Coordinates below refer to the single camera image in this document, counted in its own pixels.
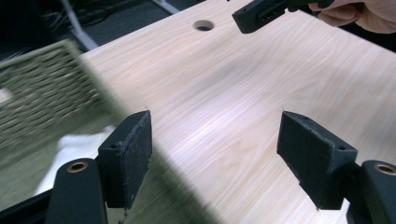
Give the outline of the white cloth with brown print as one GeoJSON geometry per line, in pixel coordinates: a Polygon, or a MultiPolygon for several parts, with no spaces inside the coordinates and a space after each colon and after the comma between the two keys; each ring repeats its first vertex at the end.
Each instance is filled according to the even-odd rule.
{"type": "Polygon", "coordinates": [[[53,188],[58,169],[64,164],[80,159],[95,159],[98,148],[115,131],[114,125],[106,126],[101,132],[95,134],[68,134],[57,143],[57,153],[44,178],[35,189],[34,195],[43,193],[53,188]]]}

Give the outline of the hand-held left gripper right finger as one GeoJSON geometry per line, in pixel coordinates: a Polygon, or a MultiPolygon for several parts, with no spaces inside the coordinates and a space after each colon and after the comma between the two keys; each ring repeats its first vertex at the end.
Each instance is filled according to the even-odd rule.
{"type": "Polygon", "coordinates": [[[343,182],[354,166],[357,149],[312,119],[283,111],[276,153],[317,208],[341,208],[343,182]]]}

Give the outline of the white metal table frame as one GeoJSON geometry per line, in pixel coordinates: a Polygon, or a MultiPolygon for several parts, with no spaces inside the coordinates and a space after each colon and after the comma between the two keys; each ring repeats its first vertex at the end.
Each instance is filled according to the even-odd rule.
{"type": "Polygon", "coordinates": [[[205,0],[57,1],[61,9],[51,28],[89,51],[205,0]]]}

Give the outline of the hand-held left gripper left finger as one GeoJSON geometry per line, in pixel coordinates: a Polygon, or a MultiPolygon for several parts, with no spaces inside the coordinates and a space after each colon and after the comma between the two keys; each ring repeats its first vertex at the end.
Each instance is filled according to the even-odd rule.
{"type": "Polygon", "coordinates": [[[109,208],[130,209],[152,155],[150,111],[128,116],[99,146],[97,162],[105,175],[105,200],[109,208]]]}

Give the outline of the green woven basket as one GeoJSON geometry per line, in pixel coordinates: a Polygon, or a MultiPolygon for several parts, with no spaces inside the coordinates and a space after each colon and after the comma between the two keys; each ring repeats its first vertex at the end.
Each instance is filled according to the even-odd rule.
{"type": "MultiPolygon", "coordinates": [[[[0,63],[0,211],[34,195],[67,134],[93,134],[127,113],[77,48],[61,41],[0,63]]],[[[218,224],[159,151],[131,209],[109,209],[110,224],[218,224]]]]}

